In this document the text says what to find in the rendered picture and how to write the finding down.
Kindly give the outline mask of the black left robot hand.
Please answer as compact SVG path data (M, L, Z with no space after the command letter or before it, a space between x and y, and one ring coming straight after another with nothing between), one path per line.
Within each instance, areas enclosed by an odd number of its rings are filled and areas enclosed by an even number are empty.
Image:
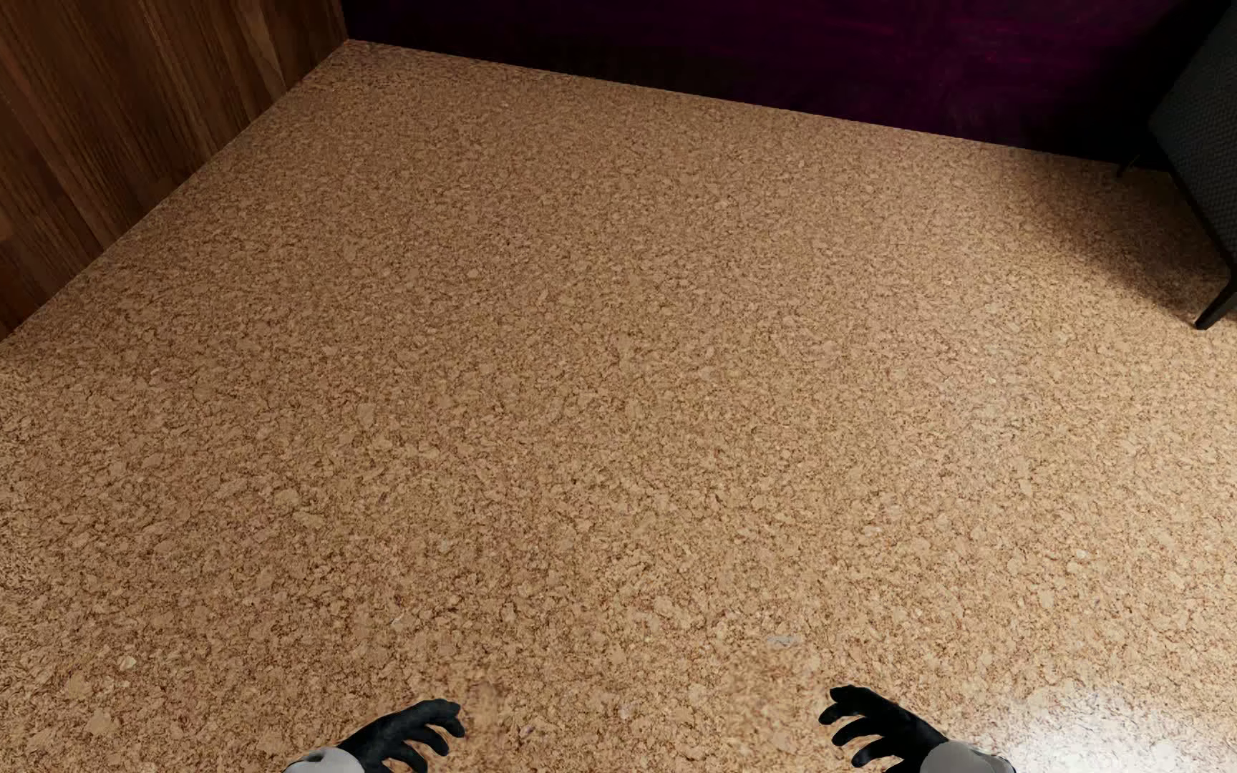
M408 766L411 773L429 773L429 762L418 746L429 748L440 758L450 753L449 733L456 740L466 736L460 721L460 704L447 699L430 699L404 710L374 719L353 731L336 745L351 754L364 773L392 773L390 764Z

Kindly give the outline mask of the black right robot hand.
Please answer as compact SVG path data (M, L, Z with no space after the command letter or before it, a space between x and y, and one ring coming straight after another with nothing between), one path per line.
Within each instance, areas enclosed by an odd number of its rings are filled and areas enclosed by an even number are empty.
M922 773L927 756L950 741L917 714L870 688L854 684L833 688L829 699L818 722L823 726L842 724L834 730L833 746L870 740L850 757L855 769L893 758L896 764L884 773Z

